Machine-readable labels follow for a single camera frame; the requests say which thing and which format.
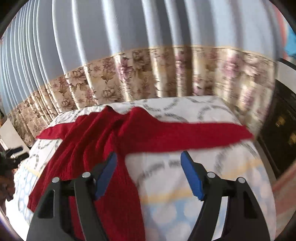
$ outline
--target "sweater sleeve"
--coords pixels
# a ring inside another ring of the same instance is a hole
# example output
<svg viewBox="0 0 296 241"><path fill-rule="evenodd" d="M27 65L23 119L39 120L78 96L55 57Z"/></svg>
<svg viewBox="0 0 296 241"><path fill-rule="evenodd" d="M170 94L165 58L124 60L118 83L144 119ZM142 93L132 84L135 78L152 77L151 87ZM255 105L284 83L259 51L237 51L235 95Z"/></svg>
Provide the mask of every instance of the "sweater sleeve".
<svg viewBox="0 0 296 241"><path fill-rule="evenodd" d="M64 139L69 130L73 128L75 122L62 123L43 130L36 138L38 139Z"/></svg>
<svg viewBox="0 0 296 241"><path fill-rule="evenodd" d="M253 137L245 126L233 123L161 122L141 108L133 109L118 136L125 154L214 148Z"/></svg>

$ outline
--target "floral curtain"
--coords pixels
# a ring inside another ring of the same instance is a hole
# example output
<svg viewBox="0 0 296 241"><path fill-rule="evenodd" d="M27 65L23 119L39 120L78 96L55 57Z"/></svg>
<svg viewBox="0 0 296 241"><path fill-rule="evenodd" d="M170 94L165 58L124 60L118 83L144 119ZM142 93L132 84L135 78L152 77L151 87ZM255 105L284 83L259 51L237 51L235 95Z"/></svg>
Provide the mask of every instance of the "floral curtain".
<svg viewBox="0 0 296 241"><path fill-rule="evenodd" d="M257 134L274 89L275 63L230 47L172 46L126 51L56 79L9 114L27 145L60 113L87 106L190 95L217 95Z"/></svg>

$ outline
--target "red sweater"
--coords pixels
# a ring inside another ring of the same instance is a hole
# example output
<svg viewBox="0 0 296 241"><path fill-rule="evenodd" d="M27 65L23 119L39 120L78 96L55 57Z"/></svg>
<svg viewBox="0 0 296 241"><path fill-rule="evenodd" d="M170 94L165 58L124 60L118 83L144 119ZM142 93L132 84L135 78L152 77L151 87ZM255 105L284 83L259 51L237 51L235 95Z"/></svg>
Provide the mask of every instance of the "red sweater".
<svg viewBox="0 0 296 241"><path fill-rule="evenodd" d="M102 112L80 116L73 123L49 127L37 138L61 138L63 142L29 197L28 207L32 211L52 178L77 178L115 151L117 167L105 195L95 202L95 207L111 241L144 241L138 191L124 161L127 154L227 146L250 139L252 134L244 126L232 123L160 122L139 107L121 115L107 106ZM70 207L75 235L84 239L73 197Z"/></svg>

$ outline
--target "white bedsheet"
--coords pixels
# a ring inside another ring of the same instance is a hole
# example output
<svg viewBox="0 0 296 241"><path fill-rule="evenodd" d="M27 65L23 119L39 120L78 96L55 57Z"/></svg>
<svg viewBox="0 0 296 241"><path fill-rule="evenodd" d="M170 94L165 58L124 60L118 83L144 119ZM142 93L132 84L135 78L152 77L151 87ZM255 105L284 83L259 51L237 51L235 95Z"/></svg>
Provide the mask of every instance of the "white bedsheet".
<svg viewBox="0 0 296 241"><path fill-rule="evenodd" d="M238 120L216 96L161 98L109 104L118 113L140 106L161 121L232 122ZM105 106L87 107L60 114L51 123L73 122L80 115L100 112ZM15 174L14 201L26 221L33 213L27 209L28 196L44 167L62 140L38 140L30 150L30 158ZM180 153L138 153L126 156L128 172L138 187L146 241L186 241L197 220L202 202L192 195L180 166ZM244 177L253 190L266 219L271 240L276 229L273 194L263 163L251 141L223 148L189 150L195 162L204 165L221 178ZM227 198L223 198L213 240L221 236L226 215Z"/></svg>

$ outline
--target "blue gripper pad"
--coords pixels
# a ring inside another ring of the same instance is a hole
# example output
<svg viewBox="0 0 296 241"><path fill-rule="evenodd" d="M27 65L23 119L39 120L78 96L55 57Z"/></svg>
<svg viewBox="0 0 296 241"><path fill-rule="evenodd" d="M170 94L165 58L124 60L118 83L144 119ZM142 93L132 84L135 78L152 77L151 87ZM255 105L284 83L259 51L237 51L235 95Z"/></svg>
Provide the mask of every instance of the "blue gripper pad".
<svg viewBox="0 0 296 241"><path fill-rule="evenodd" d="M193 195L196 196L199 200L203 201L205 194L202 190L202 180L197 175L193 164L195 163L191 159L188 152L183 151L181 153L181 166L189 182L189 186L192 190Z"/></svg>
<svg viewBox="0 0 296 241"><path fill-rule="evenodd" d="M108 157L106 162L107 162L107 165L103 169L100 177L96 180L96 193L95 193L96 200L99 199L101 196L103 196L107 190L108 184L111 180L111 177L117 165L116 153L113 152L111 156Z"/></svg>

